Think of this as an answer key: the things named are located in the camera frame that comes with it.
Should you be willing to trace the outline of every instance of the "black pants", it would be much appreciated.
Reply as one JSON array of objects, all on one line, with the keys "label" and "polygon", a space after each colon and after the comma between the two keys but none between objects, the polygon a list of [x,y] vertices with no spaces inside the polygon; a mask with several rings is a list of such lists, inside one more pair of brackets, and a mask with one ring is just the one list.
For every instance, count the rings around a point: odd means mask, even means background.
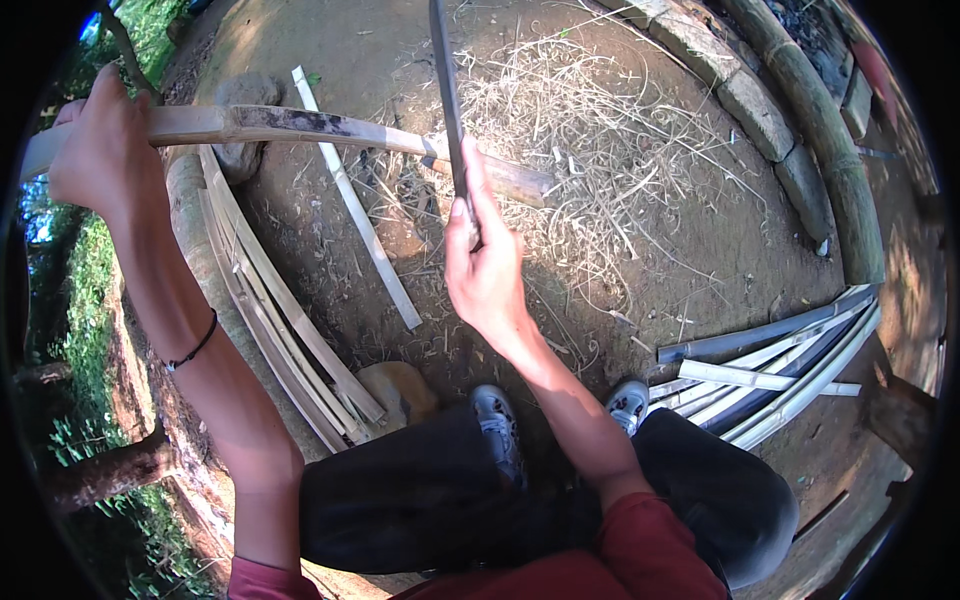
[{"label": "black pants", "polygon": [[[729,588],[773,572],[798,520],[781,477],[669,410],[651,413],[633,442],[647,480]],[[520,566],[589,547],[602,520],[595,492],[504,492],[498,473],[468,408],[313,463],[300,484],[300,552],[383,574]]]}]

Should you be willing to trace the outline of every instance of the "red sleeve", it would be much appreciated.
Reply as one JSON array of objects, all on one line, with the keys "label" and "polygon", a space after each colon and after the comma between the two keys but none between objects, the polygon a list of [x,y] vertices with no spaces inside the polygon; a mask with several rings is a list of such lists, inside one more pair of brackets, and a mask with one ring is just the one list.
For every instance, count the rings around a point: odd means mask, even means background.
[{"label": "red sleeve", "polygon": [[233,557],[228,600],[322,600],[317,587],[299,572]]},{"label": "red sleeve", "polygon": [[693,534],[653,493],[631,493],[614,502],[597,546],[600,560],[634,597],[727,597],[723,583],[697,556]]}]

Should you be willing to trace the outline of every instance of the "hand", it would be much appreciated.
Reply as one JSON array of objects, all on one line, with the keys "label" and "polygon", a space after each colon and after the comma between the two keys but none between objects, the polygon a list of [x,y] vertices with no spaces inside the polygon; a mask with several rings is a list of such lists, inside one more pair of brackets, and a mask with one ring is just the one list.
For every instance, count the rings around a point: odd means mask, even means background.
[{"label": "hand", "polygon": [[87,100],[60,109],[54,127],[73,123],[50,166],[50,198],[86,206],[108,226],[169,223],[160,156],[147,141],[150,95],[131,102],[116,65],[100,70]]},{"label": "hand", "polygon": [[483,247],[478,252],[470,251],[467,203],[455,199],[445,232],[446,289],[461,319],[510,360],[512,350],[533,326],[520,277],[523,238],[500,218],[476,140],[465,137],[463,149],[467,187],[480,223]]}]

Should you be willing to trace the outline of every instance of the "shoe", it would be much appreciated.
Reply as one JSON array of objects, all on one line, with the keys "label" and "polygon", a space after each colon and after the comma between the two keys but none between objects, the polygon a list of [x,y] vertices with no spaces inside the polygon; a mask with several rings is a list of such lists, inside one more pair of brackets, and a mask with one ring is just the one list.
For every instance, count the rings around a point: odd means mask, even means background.
[{"label": "shoe", "polygon": [[490,443],[496,467],[518,488],[526,489],[516,417],[506,393],[495,385],[478,386],[470,393],[470,406],[480,421],[480,430]]},{"label": "shoe", "polygon": [[650,389],[642,381],[626,381],[616,386],[607,400],[607,411],[628,438],[632,438],[650,408]]}]

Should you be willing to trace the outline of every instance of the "red shirt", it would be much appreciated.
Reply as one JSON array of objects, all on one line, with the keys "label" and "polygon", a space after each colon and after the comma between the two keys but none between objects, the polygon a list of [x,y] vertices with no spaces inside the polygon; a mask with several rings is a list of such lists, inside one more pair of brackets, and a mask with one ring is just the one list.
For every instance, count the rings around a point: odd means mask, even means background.
[{"label": "red shirt", "polygon": [[[233,558],[231,600],[321,598],[299,573]],[[727,591],[700,560],[693,534],[652,493],[626,495],[604,516],[596,552],[568,550],[517,569],[446,575],[394,596],[394,600],[467,598],[716,598]]]}]

